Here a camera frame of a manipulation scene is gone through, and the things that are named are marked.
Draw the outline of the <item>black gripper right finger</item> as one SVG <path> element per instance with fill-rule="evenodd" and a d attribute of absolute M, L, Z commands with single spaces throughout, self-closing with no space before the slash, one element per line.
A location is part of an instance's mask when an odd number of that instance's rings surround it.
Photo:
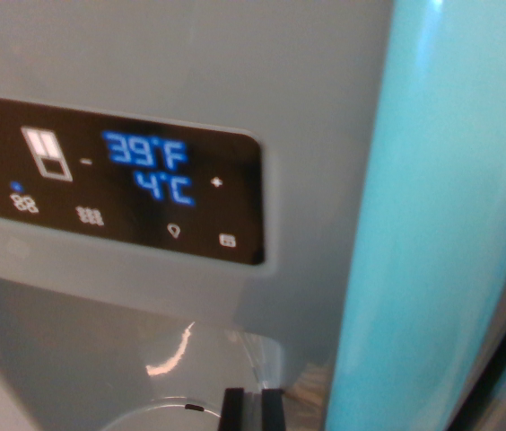
<path fill-rule="evenodd" d="M 285 416 L 281 389 L 261 392 L 261 427 L 263 431 L 285 431 Z"/>

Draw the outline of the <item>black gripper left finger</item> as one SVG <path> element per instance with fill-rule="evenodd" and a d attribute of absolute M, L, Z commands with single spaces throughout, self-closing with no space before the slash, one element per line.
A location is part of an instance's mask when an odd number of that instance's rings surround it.
<path fill-rule="evenodd" d="M 244 404 L 243 388 L 227 388 L 224 392 L 219 431 L 241 431 Z"/>

